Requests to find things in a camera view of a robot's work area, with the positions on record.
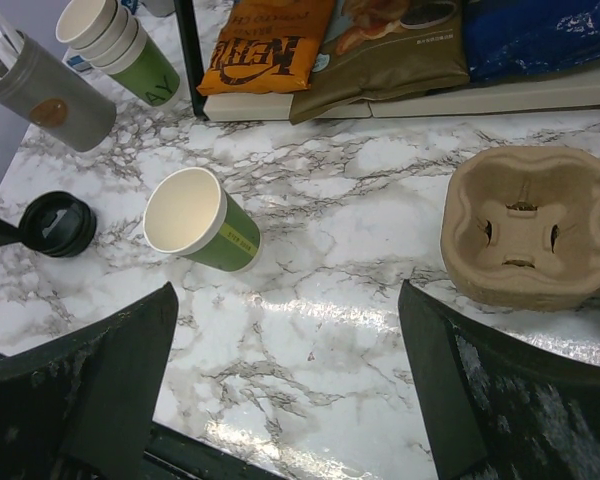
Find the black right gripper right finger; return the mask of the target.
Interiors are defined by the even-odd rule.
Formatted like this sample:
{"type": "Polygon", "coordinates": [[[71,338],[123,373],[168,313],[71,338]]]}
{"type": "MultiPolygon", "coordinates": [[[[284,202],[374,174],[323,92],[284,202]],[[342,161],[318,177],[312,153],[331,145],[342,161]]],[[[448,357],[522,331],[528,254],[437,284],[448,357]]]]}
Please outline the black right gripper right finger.
{"type": "Polygon", "coordinates": [[[441,479],[600,479],[600,366],[402,284],[399,320],[441,479]]]}

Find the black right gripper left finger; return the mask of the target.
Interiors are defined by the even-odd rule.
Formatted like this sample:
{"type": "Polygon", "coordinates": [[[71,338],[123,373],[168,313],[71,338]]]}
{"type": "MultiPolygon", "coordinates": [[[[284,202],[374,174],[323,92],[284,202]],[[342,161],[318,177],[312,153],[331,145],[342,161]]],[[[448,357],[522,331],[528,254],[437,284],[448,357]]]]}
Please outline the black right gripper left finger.
{"type": "Polygon", "coordinates": [[[0,354],[0,479],[134,479],[174,338],[165,284],[17,355],[0,354]]]}

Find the black plastic cup lid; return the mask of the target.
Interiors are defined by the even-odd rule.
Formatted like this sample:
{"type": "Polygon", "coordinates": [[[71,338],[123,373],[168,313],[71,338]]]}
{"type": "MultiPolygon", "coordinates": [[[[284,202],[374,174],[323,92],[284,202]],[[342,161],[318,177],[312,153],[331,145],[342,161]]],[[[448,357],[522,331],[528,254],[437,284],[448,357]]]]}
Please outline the black plastic cup lid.
{"type": "Polygon", "coordinates": [[[31,202],[18,225],[22,243],[51,258],[82,253],[94,238],[97,217],[91,207],[64,191],[48,192],[31,202]]]}

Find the green paper coffee cup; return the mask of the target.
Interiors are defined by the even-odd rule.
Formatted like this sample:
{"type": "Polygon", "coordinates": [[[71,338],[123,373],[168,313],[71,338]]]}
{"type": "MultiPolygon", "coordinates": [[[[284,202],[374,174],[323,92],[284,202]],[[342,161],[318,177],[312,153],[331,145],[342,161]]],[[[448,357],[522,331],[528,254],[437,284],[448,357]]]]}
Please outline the green paper coffee cup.
{"type": "Polygon", "coordinates": [[[250,268],[261,252],[259,227],[211,171],[190,167],[166,177],[151,194],[143,231],[154,250],[219,271],[250,268]]]}

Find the grey straw holder cup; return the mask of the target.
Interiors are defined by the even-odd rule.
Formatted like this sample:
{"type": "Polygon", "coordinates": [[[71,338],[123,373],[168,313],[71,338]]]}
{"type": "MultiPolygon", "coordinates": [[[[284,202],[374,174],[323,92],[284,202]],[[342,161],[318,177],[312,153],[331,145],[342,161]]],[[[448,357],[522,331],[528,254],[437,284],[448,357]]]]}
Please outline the grey straw holder cup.
{"type": "Polygon", "coordinates": [[[116,120],[115,104],[28,35],[13,67],[0,60],[0,104],[77,152],[93,149],[116,120]]]}

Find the stack of green paper cups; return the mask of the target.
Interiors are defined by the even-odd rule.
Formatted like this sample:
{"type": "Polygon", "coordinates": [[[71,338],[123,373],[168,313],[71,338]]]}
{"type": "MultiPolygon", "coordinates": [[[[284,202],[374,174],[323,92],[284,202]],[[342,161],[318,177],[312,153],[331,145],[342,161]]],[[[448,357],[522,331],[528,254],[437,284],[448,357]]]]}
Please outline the stack of green paper cups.
{"type": "Polygon", "coordinates": [[[139,20],[118,1],[71,1],[56,24],[57,40],[147,105],[167,110],[184,86],[139,20]]]}

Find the orange kettle chips bag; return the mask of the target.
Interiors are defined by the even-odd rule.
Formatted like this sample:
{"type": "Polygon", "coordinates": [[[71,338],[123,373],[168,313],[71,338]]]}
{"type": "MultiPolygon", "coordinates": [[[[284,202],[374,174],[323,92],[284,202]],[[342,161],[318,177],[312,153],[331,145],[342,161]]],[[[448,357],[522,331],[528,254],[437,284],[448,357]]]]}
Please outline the orange kettle chips bag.
{"type": "Polygon", "coordinates": [[[197,91],[293,93],[309,88],[333,1],[236,1],[197,91]]]}

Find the black and cream shelf rack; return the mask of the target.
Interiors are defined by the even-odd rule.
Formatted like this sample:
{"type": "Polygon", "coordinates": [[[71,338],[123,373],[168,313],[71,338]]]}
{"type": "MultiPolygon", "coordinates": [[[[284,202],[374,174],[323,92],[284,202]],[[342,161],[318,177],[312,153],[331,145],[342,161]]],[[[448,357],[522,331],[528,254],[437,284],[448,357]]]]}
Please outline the black and cream shelf rack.
{"type": "Polygon", "coordinates": [[[600,1],[235,1],[208,57],[193,3],[175,9],[213,121],[600,106],[600,1]]]}

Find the blue doritos bag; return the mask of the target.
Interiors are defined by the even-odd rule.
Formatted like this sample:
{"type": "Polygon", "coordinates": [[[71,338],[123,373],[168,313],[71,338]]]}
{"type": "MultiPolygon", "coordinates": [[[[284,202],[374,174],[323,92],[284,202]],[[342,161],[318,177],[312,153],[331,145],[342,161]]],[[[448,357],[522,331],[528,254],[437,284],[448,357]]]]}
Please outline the blue doritos bag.
{"type": "Polygon", "coordinates": [[[556,73],[600,59],[600,0],[465,1],[473,83],[556,73]]]}

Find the olive brown snack bag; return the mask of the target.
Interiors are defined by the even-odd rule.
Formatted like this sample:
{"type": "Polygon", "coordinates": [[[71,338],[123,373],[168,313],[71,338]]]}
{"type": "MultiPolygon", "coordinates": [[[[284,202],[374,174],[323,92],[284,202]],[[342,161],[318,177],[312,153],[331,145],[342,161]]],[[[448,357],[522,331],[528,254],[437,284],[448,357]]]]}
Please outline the olive brown snack bag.
{"type": "Polygon", "coordinates": [[[338,1],[290,122],[467,84],[462,12],[462,1],[338,1]]]}

